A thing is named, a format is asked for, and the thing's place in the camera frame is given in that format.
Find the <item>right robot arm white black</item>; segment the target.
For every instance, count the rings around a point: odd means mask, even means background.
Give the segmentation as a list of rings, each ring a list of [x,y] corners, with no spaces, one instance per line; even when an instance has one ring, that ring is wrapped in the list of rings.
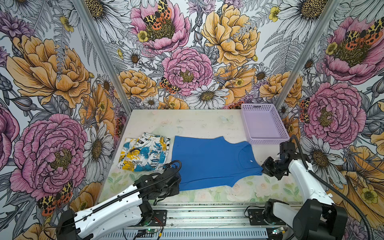
[[[314,177],[312,165],[305,154],[297,153],[296,144],[291,141],[280,143],[280,157],[269,157],[262,165],[262,172],[281,180],[292,175],[303,196],[304,203],[299,210],[289,204],[269,199],[263,211],[264,221],[287,224],[298,240],[341,240],[345,234],[348,214],[338,207],[332,195],[324,190],[324,184]]]

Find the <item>lavender plastic laundry basket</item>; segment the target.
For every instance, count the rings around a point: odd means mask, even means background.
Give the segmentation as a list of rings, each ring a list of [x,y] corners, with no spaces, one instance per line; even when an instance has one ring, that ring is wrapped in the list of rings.
[[[290,139],[273,104],[242,104],[241,116],[251,145],[278,145]]]

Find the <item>blue cloth garment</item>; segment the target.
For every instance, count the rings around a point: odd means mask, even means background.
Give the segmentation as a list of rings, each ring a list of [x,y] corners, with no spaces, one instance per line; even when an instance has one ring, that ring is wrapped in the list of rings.
[[[172,160],[182,163],[180,191],[233,187],[245,177],[261,176],[263,170],[248,142],[232,144],[224,137],[198,139],[176,136]]]

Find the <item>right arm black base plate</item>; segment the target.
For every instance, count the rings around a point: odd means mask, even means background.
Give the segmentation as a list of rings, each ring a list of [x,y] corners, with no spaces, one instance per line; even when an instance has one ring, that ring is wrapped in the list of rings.
[[[245,217],[249,220],[251,226],[261,226],[261,225],[270,225],[270,226],[285,226],[286,223],[281,220],[273,220],[268,222],[264,219],[263,215],[264,210],[260,208],[249,208],[244,212]]]

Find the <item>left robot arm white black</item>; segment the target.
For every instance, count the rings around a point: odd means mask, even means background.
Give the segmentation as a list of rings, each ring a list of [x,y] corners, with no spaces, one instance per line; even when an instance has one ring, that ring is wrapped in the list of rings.
[[[179,193],[182,164],[172,161],[162,173],[142,175],[121,193],[88,209],[62,213],[58,240],[97,240],[124,227],[146,226],[155,218],[157,203]]]

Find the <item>white teal yellow printed garment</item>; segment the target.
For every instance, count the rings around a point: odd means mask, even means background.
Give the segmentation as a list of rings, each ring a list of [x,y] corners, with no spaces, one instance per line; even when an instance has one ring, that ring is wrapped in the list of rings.
[[[153,172],[166,162],[171,139],[143,133],[139,138],[126,138],[117,168],[131,172]]]

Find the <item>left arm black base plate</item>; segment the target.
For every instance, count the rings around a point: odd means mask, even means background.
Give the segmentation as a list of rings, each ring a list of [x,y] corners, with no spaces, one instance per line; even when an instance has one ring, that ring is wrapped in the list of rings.
[[[143,227],[165,227],[167,223],[167,210],[154,210],[152,215],[145,217],[141,221]]]

